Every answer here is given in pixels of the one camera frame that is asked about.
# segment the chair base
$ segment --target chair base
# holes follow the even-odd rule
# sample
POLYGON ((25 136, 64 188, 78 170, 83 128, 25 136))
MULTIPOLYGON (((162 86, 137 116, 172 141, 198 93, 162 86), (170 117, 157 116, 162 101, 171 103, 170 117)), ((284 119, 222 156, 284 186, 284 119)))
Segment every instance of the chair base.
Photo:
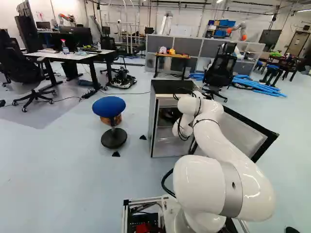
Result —
POLYGON ((101 138, 102 145, 109 149, 116 149, 122 146, 127 139, 127 133, 120 128, 106 131, 101 138))
POLYGON ((227 101, 228 101, 228 98, 227 98, 227 97, 224 97, 224 96, 222 96, 221 94, 219 94, 219 91, 220 91, 220 90, 219 90, 219 91, 215 91, 215 90, 207 90, 207 89, 204 89, 204 91, 205 91, 205 93, 210 94, 212 100, 214 99, 214 95, 216 95, 216 96, 218 96, 218 97, 224 99, 224 102, 225 102, 225 103, 227 103, 227 101))
POLYGON ((28 100, 27 103, 22 108, 23 112, 27 112, 27 106, 29 104, 31 104, 34 100, 37 100, 37 99, 48 100, 49 104, 53 104, 53 99, 52 98, 48 98, 48 97, 43 96, 43 95, 50 94, 50 93, 52 93, 53 95, 56 95, 55 90, 52 90, 52 91, 39 91, 39 92, 36 92, 35 90, 31 90, 31 94, 26 95, 26 96, 24 96, 24 97, 22 97, 20 99, 13 100, 12 105, 16 106, 16 105, 18 105, 18 101, 28 100))

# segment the desk leg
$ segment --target desk leg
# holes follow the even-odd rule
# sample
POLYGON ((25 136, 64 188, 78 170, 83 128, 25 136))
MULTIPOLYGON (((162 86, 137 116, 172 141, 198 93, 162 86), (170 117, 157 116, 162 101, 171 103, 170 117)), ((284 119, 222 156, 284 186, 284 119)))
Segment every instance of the desk leg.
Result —
POLYGON ((187 66, 187 60, 184 59, 184 68, 183 68, 183 74, 181 76, 181 80, 184 80, 185 78, 186 66, 187 66))
POLYGON ((47 90, 47 89, 50 89, 50 88, 52 88, 52 87, 54 87, 54 86, 56 86, 56 85, 59 85, 59 84, 62 84, 62 83, 63 83, 63 81, 56 81, 56 78, 55 78, 55 76, 54 76, 53 69, 52 69, 52 67, 51 67, 50 61, 49 61, 49 60, 46 60, 46 61, 44 62, 44 64, 45 64, 45 68, 46 68, 47 71, 48 71, 51 84, 50 84, 50 85, 47 85, 47 86, 45 86, 45 87, 43 87, 43 88, 41 88, 41 89, 39 89, 39 91, 45 91, 45 90, 47 90))
POLYGON ((277 77, 276 77, 276 79, 274 79, 274 82, 272 83, 271 86, 273 86, 273 87, 276 86, 276 83, 277 83, 278 79, 281 77, 282 73, 283 73, 283 70, 280 70, 280 71, 278 72, 277 77))
POLYGON ((268 76, 271 74, 271 71, 267 70, 266 74, 264 75, 263 79, 259 80, 261 83, 266 83, 268 76))
POLYGON ((297 70, 295 70, 294 72, 293 72, 293 74, 292 74, 292 76, 291 76, 291 79, 290 79, 290 81, 292 81, 293 80, 293 78, 294 78, 294 76, 295 76, 295 74, 297 73, 297 70))
POLYGON ((155 57, 155 75, 154 75, 154 78, 157 77, 157 63, 158 63, 158 60, 159 60, 159 57, 156 56, 156 57, 155 57))
POLYGON ((98 83, 97 77, 96 77, 96 71, 95 71, 95 66, 94 62, 90 61, 89 63, 89 69, 91 71, 91 78, 93 81, 93 87, 96 91, 98 91, 101 88, 101 85, 98 83))
POLYGON ((107 66, 107 74, 108 74, 108 80, 109 82, 106 85, 110 85, 110 82, 112 80, 112 71, 111 71, 111 60, 107 59, 106 60, 106 66, 107 66))

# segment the yellow object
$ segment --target yellow object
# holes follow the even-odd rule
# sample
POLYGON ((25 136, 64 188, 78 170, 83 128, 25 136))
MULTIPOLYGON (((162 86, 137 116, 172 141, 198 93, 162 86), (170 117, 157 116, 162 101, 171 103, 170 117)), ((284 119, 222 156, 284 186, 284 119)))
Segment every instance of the yellow object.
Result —
POLYGON ((175 55, 175 50, 174 49, 170 49, 170 52, 169 52, 170 55, 175 55))

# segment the red component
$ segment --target red component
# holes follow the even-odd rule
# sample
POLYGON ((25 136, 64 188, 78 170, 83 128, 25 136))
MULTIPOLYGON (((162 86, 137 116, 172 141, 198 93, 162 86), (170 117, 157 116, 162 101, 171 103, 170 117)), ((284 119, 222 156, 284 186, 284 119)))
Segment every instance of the red component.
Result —
POLYGON ((148 225, 140 224, 136 226, 136 233, 148 233, 148 232, 150 232, 148 225))

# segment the pipe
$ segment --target pipe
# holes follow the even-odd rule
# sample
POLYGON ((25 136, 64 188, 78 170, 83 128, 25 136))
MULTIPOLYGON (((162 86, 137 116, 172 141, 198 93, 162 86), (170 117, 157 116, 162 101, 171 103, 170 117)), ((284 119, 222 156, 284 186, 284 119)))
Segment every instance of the pipe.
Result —
POLYGON ((92 5, 93 5, 93 12, 94 12, 94 19, 96 20, 94 2, 92 2, 92 5))
POLYGON ((101 12, 101 6, 100 5, 99 5, 99 17, 101 18, 101 27, 102 27, 102 30, 103 30, 102 12, 101 12))
POLYGON ((201 19, 200 19, 200 23, 199 23, 198 32, 196 34, 196 37, 199 37, 199 32, 200 32, 201 25, 202 25, 204 10, 205 10, 205 5, 203 6, 203 9, 202 9, 202 15, 201 15, 201 19))
POLYGON ((291 10, 292 10, 293 6, 294 6, 294 3, 292 3, 292 6, 291 6, 291 8, 290 8, 290 10, 289 10, 289 12, 288 12, 288 15, 287 15, 287 17, 286 17, 286 19, 285 19, 285 22, 284 22, 284 24, 283 24, 283 27, 282 27, 282 31, 283 31, 283 28, 284 28, 284 26, 285 26, 285 24, 286 24, 286 22, 287 22, 288 17, 290 16, 290 13, 291 13, 291 10))
POLYGON ((210 2, 192 2, 192 1, 163 1, 163 0, 151 0, 151 2, 157 3, 177 3, 177 4, 198 4, 198 5, 211 5, 210 2))
MULTIPOLYGON (((86 1, 83 1, 84 2, 84 8, 86 10, 86 1)), ((88 27, 88 16, 87 16, 87 10, 86 10, 86 27, 88 27)))
POLYGON ((108 21, 110 21, 110 5, 111 5, 111 1, 109 1, 109 4, 108 4, 108 21))
POLYGON ((51 7, 52 7, 52 11, 53 11, 53 16, 54 16, 54 19, 56 19, 56 17, 55 17, 55 13, 54 13, 54 7, 53 7, 53 4, 52 4, 52 0, 50 0, 50 2, 51 2, 51 7))
POLYGON ((152 3, 152 1, 151 0, 149 0, 149 25, 148 25, 148 27, 150 27, 150 20, 151 20, 151 3, 152 3))
POLYGON ((232 1, 234 3, 240 3, 240 4, 251 4, 251 5, 258 5, 258 6, 274 6, 270 4, 262 4, 262 3, 255 3, 255 2, 244 2, 244 1, 232 1))
MULTIPOLYGON (((130 2, 131 2, 131 4, 132 4, 133 10, 134 10, 134 9, 135 9, 135 6, 134 6, 132 0, 130 0, 130 2)), ((137 24, 137 16, 136 16, 136 14, 135 14, 135 43, 137 43, 137 34, 136 34, 136 32, 137 32, 137 26, 136 26, 136 24, 137 24)))
POLYGON ((155 14, 155 33, 157 34, 156 26, 157 26, 157 14, 159 13, 159 3, 156 4, 156 14, 155 14))
MULTIPOLYGON (((119 4, 111 4, 111 6, 122 6, 122 5, 119 5, 119 4)), ((175 7, 175 6, 158 6, 159 8, 178 8, 178 7, 175 7)), ((201 7, 188 7, 187 6, 187 9, 195 9, 195 10, 202 10, 201 7)), ((234 11, 234 10, 220 10, 220 9, 215 9, 215 8, 205 8, 205 10, 208 10, 208 11, 224 11, 224 12, 238 12, 238 13, 246 13, 246 14, 254 14, 254 15, 264 15, 264 16, 272 16, 273 14, 267 14, 267 13, 258 13, 258 12, 249 12, 249 11, 234 11)))

